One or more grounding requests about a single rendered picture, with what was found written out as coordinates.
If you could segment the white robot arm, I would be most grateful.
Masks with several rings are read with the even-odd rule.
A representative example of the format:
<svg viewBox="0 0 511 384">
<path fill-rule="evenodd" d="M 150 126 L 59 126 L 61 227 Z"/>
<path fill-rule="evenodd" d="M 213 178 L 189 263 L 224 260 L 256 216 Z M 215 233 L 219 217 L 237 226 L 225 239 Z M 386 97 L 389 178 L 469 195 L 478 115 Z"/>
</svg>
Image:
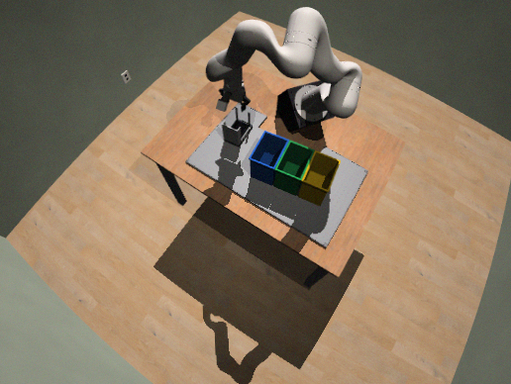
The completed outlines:
<svg viewBox="0 0 511 384">
<path fill-rule="evenodd" d="M 242 66 L 256 50 L 264 53 L 289 78 L 303 78 L 311 72 L 324 82 L 319 86 L 306 85 L 297 91 L 294 107 L 302 119 L 316 122 L 323 119 L 327 111 L 345 119 L 355 112 L 361 68 L 354 62 L 336 58 L 326 23 L 315 9 L 303 7 L 291 14 L 282 47 L 267 23 L 259 20 L 240 22 L 229 47 L 209 59 L 206 65 L 208 80 L 216 82 L 224 79 L 227 87 L 239 87 L 244 83 Z"/>
</svg>

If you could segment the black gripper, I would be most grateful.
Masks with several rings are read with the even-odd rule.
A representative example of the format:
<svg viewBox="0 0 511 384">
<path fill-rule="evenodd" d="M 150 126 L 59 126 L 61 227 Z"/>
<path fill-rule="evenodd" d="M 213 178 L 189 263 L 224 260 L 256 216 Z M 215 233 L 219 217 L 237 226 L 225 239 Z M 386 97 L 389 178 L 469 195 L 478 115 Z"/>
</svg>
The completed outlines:
<svg viewBox="0 0 511 384">
<path fill-rule="evenodd" d="M 230 97 L 230 100 L 240 103 L 242 105 L 241 106 L 242 112 L 244 112 L 244 110 L 246 110 L 246 106 L 248 104 L 250 104 L 250 102 L 251 102 L 251 100 L 246 96 L 246 88 L 245 88 L 244 83 L 241 83 L 239 88 L 229 88 L 229 89 L 228 88 L 229 87 L 225 86 L 225 84 L 224 84 L 224 87 L 220 88 L 219 92 L 221 93 L 222 96 L 224 95 L 224 93 L 226 91 L 231 92 L 232 95 Z M 233 89 L 233 90 L 231 90 L 231 89 Z M 230 102 L 230 100 L 228 100 L 228 102 Z M 244 101 L 244 103 L 243 103 L 243 101 Z M 247 101 L 247 103 L 246 103 L 246 101 Z"/>
</svg>

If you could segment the green bin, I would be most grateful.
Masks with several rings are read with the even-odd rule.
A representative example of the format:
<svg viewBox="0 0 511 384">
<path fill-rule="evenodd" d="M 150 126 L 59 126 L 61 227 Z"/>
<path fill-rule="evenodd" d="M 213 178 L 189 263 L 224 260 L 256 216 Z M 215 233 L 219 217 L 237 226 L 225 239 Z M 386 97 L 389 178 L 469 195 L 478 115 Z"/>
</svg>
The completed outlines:
<svg viewBox="0 0 511 384">
<path fill-rule="evenodd" d="M 310 147 L 289 141 L 274 169 L 276 170 L 274 187 L 296 196 L 299 183 L 304 176 L 314 151 Z"/>
</svg>

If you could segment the olive-yellow open-top bin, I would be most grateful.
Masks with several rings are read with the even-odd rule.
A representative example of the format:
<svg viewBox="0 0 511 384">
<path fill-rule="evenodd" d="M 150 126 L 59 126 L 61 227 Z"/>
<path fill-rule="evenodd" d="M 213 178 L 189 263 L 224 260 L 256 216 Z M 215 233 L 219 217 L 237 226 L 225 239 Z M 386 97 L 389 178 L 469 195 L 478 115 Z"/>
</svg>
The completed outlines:
<svg viewBox="0 0 511 384">
<path fill-rule="evenodd" d="M 302 178 L 298 197 L 321 206 L 327 192 L 329 193 L 340 162 L 338 159 L 315 150 Z M 334 170 L 335 173 L 333 175 Z M 305 181 L 304 178 L 307 172 L 308 177 Z"/>
</svg>

